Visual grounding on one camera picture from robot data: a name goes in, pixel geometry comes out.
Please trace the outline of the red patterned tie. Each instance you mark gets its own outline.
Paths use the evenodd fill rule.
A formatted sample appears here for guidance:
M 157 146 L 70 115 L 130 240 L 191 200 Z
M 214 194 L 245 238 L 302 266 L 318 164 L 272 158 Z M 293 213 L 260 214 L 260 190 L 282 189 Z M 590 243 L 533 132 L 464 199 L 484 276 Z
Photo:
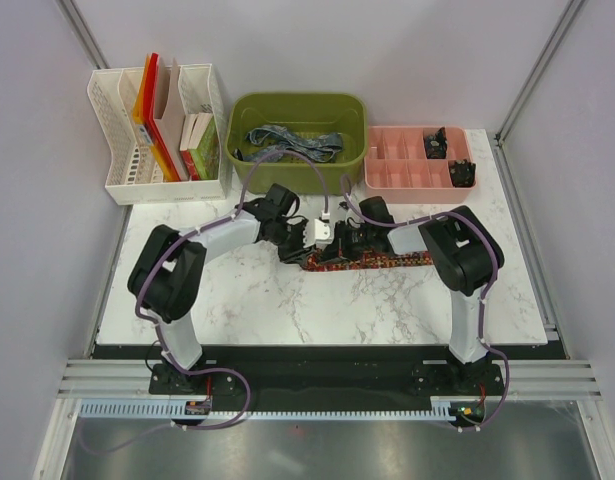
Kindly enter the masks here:
M 338 272 L 349 270 L 376 270 L 400 267 L 432 266 L 433 260 L 426 251 L 413 252 L 405 255 L 390 256 L 374 251 L 366 251 L 357 260 L 334 258 L 325 260 L 323 253 L 317 251 L 310 255 L 301 268 L 307 272 Z

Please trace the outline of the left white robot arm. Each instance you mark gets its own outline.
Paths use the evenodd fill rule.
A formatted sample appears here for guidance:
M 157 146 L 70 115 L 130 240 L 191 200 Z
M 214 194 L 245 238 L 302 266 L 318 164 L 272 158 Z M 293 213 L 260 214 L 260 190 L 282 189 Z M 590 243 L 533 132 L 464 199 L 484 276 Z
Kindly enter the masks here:
M 202 346 L 191 319 L 205 266 L 260 241 L 275 245 L 283 260 L 300 257 L 307 251 L 303 235 L 308 221 L 291 222 L 299 206 L 298 195 L 274 184 L 265 196 L 242 201 L 228 214 L 187 232 L 164 224 L 151 231 L 127 288 L 136 298 L 136 316 L 153 324 L 163 356 L 174 367 L 172 382 L 183 392 L 198 392 L 207 378 L 197 362 Z

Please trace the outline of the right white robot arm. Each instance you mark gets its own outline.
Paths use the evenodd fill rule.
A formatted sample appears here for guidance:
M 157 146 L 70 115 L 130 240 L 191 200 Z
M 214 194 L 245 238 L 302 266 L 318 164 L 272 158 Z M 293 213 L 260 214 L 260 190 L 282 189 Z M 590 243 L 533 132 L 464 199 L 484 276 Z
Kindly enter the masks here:
M 476 362 L 490 352 L 484 339 L 484 304 L 504 266 L 501 247 L 466 205 L 406 222 L 395 222 L 381 197 L 350 209 L 360 219 L 337 222 L 318 260 L 327 265 L 360 261 L 369 253 L 389 260 L 427 253 L 451 292 L 449 351 L 457 361 L 445 368 L 445 381 L 456 393 L 470 392 L 481 381 Z

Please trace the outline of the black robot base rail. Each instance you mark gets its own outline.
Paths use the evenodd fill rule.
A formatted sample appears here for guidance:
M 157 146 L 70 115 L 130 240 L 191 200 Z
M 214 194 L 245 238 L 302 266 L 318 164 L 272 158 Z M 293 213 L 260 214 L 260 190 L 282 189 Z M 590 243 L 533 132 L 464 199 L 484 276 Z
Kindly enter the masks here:
M 422 410 L 434 396 L 492 399 L 503 375 L 490 356 L 464 366 L 442 346 L 208 346 L 186 376 L 161 362 L 149 391 L 211 397 L 219 410 Z

